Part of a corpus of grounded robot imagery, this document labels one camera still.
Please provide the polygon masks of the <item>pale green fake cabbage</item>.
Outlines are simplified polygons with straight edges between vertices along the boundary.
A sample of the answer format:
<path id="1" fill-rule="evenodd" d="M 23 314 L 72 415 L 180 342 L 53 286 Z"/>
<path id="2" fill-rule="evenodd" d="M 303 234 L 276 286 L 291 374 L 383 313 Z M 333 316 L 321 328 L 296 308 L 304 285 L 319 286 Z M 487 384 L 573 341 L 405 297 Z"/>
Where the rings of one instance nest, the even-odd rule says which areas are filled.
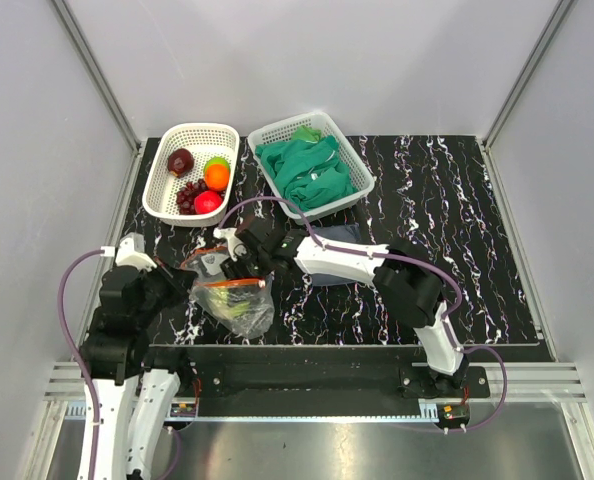
<path id="1" fill-rule="evenodd" d="M 235 320 L 258 306 L 255 291 L 244 287 L 211 287 L 206 291 L 207 311 L 216 319 Z"/>

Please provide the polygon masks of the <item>clear zip top bag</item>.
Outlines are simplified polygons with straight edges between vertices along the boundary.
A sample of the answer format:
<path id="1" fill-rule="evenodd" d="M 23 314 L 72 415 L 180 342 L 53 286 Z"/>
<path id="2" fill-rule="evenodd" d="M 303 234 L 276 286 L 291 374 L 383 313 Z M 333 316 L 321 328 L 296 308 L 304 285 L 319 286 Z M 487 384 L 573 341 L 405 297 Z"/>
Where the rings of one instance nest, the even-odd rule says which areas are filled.
<path id="1" fill-rule="evenodd" d="M 230 332 L 246 339 L 265 334 L 275 314 L 273 275 L 250 273 L 228 276 L 223 267 L 233 263 L 226 246 L 195 250 L 180 266 L 197 278 L 190 299 Z"/>

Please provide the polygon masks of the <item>red fake peach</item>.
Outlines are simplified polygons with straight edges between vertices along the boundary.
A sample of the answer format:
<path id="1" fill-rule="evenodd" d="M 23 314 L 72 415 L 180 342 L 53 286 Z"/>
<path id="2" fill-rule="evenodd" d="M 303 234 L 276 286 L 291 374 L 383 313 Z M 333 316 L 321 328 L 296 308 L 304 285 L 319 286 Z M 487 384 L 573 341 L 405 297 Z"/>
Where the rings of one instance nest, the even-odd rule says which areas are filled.
<path id="1" fill-rule="evenodd" d="M 197 215 L 209 214 L 218 209 L 223 203 L 223 197 L 212 190 L 199 193 L 193 200 L 193 206 Z"/>

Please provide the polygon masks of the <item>purple fake grapes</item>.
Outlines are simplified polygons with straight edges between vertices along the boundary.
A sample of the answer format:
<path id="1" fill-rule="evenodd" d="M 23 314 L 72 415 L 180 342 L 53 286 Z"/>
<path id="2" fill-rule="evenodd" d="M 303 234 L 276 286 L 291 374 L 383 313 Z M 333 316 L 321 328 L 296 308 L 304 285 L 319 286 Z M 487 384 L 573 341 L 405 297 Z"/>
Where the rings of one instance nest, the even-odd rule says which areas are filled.
<path id="1" fill-rule="evenodd" d="M 199 180 L 196 182 L 187 182 L 176 193 L 176 205 L 181 215 L 195 215 L 197 213 L 194 206 L 197 196 L 205 191 L 205 182 Z"/>

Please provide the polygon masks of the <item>orange fake fruit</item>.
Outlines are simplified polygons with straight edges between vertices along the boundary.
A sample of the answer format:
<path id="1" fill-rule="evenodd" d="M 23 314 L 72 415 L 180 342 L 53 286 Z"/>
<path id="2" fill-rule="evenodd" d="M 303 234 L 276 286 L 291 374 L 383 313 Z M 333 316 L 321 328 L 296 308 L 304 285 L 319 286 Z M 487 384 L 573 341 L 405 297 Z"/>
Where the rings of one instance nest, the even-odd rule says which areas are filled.
<path id="1" fill-rule="evenodd" d="M 212 164 L 205 169 L 204 182 L 208 189 L 223 192 L 230 182 L 230 169 L 220 163 Z"/>

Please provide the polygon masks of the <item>green fake apple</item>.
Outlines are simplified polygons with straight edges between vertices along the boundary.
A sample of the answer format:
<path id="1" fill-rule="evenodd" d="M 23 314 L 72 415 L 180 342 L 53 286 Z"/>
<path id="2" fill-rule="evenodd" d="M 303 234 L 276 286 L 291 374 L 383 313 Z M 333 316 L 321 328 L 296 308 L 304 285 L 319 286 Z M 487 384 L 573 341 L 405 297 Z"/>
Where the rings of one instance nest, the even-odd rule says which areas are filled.
<path id="1" fill-rule="evenodd" d="M 212 157 L 210 160 L 208 160 L 206 162 L 206 165 L 204 166 L 204 169 L 207 170 L 208 168 L 210 168 L 213 165 L 221 165 L 227 169 L 230 168 L 229 161 L 226 158 L 221 157 L 221 156 L 215 156 L 215 157 Z"/>

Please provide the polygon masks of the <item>dark red fake apple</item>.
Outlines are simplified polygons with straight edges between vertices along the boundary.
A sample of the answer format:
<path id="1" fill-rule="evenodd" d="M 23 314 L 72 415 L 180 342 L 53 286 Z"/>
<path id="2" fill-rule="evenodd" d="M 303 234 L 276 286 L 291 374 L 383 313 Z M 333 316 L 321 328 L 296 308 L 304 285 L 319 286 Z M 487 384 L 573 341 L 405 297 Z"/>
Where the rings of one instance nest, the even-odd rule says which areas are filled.
<path id="1" fill-rule="evenodd" d="M 179 148 L 173 151 L 167 159 L 168 172 L 181 178 L 190 173 L 195 166 L 195 158 L 193 154 L 186 148 Z"/>

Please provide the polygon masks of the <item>grey folded towel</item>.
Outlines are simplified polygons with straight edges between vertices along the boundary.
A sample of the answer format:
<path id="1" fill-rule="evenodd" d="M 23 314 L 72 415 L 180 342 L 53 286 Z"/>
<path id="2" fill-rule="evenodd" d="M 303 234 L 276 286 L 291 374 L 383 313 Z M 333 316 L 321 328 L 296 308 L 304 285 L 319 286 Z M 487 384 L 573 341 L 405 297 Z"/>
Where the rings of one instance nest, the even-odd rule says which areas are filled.
<path id="1" fill-rule="evenodd" d="M 359 244 L 361 241 L 359 226 L 357 224 L 314 227 L 313 231 L 318 237 L 327 240 L 351 244 Z M 339 286 L 353 283 L 351 279 L 329 274 L 312 274 L 311 279 L 314 287 Z"/>

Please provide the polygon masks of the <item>white oval perforated basket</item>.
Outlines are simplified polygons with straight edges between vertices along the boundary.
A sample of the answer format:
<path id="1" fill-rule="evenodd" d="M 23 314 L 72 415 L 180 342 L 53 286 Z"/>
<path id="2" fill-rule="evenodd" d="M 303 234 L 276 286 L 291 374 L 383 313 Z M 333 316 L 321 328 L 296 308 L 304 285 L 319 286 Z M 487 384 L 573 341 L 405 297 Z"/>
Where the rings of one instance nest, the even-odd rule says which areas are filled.
<path id="1" fill-rule="evenodd" d="M 228 125 L 184 123 L 170 128 L 161 138 L 142 193 L 142 205 L 146 212 L 170 226 L 195 228 L 217 225 L 226 213 L 226 201 L 233 189 L 239 147 L 240 136 Z M 168 158 L 179 149 L 190 152 L 195 165 L 190 172 L 177 178 L 168 171 Z M 214 157 L 226 160 L 230 168 L 229 183 L 224 192 L 225 201 L 209 213 L 181 214 L 177 193 L 187 183 L 202 179 L 205 165 Z"/>

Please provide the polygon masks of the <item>green cloth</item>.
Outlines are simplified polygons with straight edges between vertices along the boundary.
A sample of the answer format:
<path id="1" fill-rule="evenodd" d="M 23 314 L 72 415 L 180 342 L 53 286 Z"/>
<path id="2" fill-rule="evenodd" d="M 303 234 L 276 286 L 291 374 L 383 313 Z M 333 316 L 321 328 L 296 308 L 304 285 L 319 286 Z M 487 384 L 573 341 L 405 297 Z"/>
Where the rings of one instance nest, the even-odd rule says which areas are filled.
<path id="1" fill-rule="evenodd" d="M 289 140 L 258 145 L 255 154 L 280 196 L 304 213 L 357 192 L 339 142 L 319 129 L 301 125 Z"/>

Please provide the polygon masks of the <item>white rectangular plastic basket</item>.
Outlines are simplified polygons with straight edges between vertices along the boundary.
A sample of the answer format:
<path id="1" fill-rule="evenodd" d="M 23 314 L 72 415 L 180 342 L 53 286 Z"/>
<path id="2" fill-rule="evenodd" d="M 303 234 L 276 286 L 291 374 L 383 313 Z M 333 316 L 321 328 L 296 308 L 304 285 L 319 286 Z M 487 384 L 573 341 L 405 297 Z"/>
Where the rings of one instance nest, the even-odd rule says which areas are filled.
<path id="1" fill-rule="evenodd" d="M 339 142 L 339 153 L 341 160 L 350 168 L 351 180 L 356 187 L 357 192 L 347 196 L 341 200 L 332 202 L 323 207 L 319 207 L 303 213 L 303 216 L 309 220 L 317 220 L 328 215 L 332 215 L 338 211 L 350 208 L 355 205 L 360 199 L 366 197 L 374 188 L 374 178 L 362 159 L 351 146 L 347 138 L 342 134 L 335 122 L 330 116 L 323 112 L 311 112 L 307 114 L 297 115 L 285 120 L 266 125 L 258 130 L 253 131 L 247 137 L 247 142 L 254 158 L 261 166 L 262 172 L 271 187 L 274 195 L 281 197 L 274 182 L 271 180 L 269 174 L 265 171 L 261 164 L 261 160 L 255 154 L 255 148 L 258 145 L 269 144 L 276 141 L 289 140 L 295 130 L 301 126 L 306 125 L 314 129 L 319 129 L 324 136 L 332 135 Z M 285 214 L 297 223 L 301 223 L 301 216 L 296 212 L 300 210 L 295 204 L 290 202 L 289 206 L 283 204 L 281 208 Z"/>

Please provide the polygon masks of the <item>connector box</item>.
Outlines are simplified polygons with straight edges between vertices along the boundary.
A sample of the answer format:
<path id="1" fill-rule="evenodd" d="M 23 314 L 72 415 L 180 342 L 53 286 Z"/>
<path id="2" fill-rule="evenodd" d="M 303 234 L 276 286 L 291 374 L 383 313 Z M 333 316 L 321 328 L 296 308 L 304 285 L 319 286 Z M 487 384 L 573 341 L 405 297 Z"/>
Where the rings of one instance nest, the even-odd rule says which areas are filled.
<path id="1" fill-rule="evenodd" d="M 464 404 L 446 404 L 438 408 L 438 426 L 457 429 L 467 426 L 470 421 L 470 406 Z"/>
<path id="2" fill-rule="evenodd" d="M 198 413 L 198 405 L 195 399 L 190 401 L 172 402 L 169 416 L 171 418 L 191 418 L 196 417 Z"/>

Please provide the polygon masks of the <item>black marble pattern mat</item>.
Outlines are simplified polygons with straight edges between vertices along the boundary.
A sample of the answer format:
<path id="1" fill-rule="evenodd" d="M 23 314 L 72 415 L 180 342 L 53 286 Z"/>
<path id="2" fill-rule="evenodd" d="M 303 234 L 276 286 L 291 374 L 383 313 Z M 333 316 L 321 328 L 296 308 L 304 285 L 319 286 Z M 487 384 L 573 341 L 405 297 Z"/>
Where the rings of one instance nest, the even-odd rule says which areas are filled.
<path id="1" fill-rule="evenodd" d="M 375 179 L 366 198 L 349 209 L 314 221 L 324 227 L 359 227 L 363 244 L 407 238 L 422 258 L 449 273 L 463 301 L 450 320 L 461 343 L 486 344 L 507 362 L 552 361 L 538 314 L 531 312 L 509 234 L 503 225 L 489 171 L 472 136 L 351 136 L 351 146 Z M 146 213 L 142 193 L 159 146 L 149 138 L 127 186 L 122 185 L 118 219 L 123 237 L 145 237 L 149 254 L 178 266 L 195 249 L 214 245 L 212 227 L 171 227 Z M 273 195 L 245 137 L 241 141 L 228 207 Z M 315 287 L 306 275 L 273 280 L 274 323 L 260 338 L 246 341 L 189 303 L 164 311 L 150 328 L 155 345 L 244 345 L 270 351 L 282 347 L 377 347 L 408 350 L 412 330 L 389 317 L 376 290 L 359 284 Z M 413 353 L 421 349 L 412 347 Z"/>

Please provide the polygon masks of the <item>right connector box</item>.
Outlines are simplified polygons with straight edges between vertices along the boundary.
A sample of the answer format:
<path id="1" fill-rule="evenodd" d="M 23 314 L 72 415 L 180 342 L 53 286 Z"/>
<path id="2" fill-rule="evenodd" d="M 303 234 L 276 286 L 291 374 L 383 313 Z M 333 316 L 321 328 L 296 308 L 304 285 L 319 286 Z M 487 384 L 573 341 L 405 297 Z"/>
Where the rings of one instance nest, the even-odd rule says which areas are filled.
<path id="1" fill-rule="evenodd" d="M 438 426 L 457 429 L 467 426 L 470 421 L 470 406 L 464 404 L 446 404 L 438 408 Z"/>

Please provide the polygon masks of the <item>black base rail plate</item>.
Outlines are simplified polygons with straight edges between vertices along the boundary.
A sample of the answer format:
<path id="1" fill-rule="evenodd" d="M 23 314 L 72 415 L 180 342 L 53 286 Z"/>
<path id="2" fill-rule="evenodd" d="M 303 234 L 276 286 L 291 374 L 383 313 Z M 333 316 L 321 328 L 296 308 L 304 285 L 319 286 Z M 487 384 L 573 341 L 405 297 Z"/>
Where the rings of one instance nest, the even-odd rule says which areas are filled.
<path id="1" fill-rule="evenodd" d="M 487 399 L 485 370 L 469 365 L 458 396 L 418 398 L 402 389 L 405 373 L 418 373 L 424 357 L 387 348 L 280 348 L 268 352 L 224 353 L 200 348 L 179 351 L 188 360 L 192 380 L 172 402 L 195 399 L 202 420 L 246 421 L 273 418 L 410 418 L 436 400 Z"/>

